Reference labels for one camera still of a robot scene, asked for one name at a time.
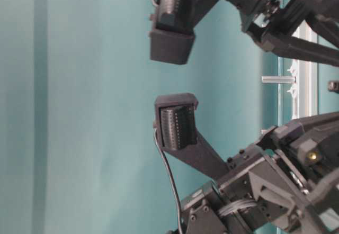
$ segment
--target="teal background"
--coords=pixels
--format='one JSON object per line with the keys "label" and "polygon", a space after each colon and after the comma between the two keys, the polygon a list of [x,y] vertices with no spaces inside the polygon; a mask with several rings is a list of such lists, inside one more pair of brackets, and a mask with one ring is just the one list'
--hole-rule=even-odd
{"label": "teal background", "polygon": [[[276,123],[274,55],[220,2],[186,66],[149,60],[149,0],[0,0],[0,233],[176,228],[153,143],[157,95],[190,92],[223,158]],[[169,158],[181,198],[208,180]],[[258,233],[274,233],[266,226]]]}

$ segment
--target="black 3d-printed part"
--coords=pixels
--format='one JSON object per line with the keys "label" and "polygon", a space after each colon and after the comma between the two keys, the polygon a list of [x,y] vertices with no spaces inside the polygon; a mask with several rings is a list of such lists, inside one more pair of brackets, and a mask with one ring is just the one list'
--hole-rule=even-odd
{"label": "black 3d-printed part", "polygon": [[162,109],[161,127],[167,148],[180,150],[197,144],[193,105]]}

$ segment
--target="screw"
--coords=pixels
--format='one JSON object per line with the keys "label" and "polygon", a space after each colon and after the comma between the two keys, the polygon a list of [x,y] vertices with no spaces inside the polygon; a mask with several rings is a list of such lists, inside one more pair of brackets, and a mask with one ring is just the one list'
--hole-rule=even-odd
{"label": "screw", "polygon": [[191,219],[192,222],[194,222],[197,219],[197,217],[195,216],[195,214],[192,214],[190,216],[190,219]]}
{"label": "screw", "polygon": [[311,160],[311,161],[314,161],[318,158],[317,154],[314,153],[314,152],[311,152],[308,154],[308,158]]}
{"label": "screw", "polygon": [[302,211],[301,211],[300,209],[297,209],[297,215],[298,215],[299,217],[302,217]]}

